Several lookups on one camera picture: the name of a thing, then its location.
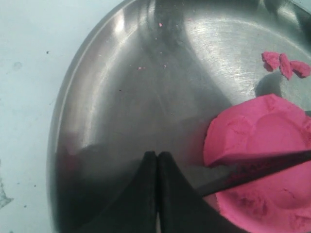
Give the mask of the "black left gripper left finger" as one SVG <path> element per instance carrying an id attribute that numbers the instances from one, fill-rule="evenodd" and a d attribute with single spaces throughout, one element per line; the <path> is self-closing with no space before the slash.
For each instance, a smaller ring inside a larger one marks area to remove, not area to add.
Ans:
<path id="1" fill-rule="evenodd" d="M 107 208 L 76 233 L 155 233 L 157 156 L 146 152 L 132 181 Z"/>

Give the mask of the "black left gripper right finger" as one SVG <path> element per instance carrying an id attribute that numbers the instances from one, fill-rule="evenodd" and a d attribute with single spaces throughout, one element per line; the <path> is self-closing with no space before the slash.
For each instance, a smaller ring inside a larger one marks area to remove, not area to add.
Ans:
<path id="1" fill-rule="evenodd" d="M 233 225 L 196 193 L 169 152 L 157 159 L 157 199 L 162 233 L 232 233 Z"/>

